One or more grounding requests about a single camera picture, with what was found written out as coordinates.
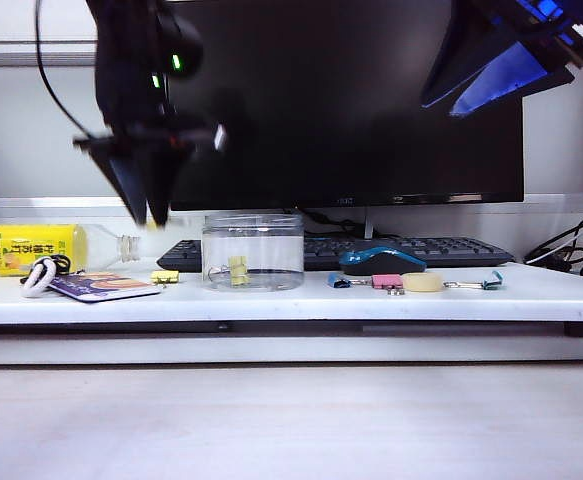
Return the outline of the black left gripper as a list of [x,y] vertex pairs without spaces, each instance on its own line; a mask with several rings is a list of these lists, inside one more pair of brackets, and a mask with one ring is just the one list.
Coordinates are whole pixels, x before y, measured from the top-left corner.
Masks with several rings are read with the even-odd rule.
[[[153,122],[105,118],[107,134],[75,137],[73,146],[91,154],[136,224],[165,224],[174,185],[192,152],[216,148],[216,123],[202,118],[158,118]],[[130,154],[150,149],[143,160],[145,190]]]

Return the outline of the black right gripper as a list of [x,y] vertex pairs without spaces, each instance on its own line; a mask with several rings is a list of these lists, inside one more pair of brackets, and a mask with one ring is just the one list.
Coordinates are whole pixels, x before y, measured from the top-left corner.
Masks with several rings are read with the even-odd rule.
[[449,115],[571,83],[583,68],[583,1],[453,1],[421,93],[427,108],[477,74]]

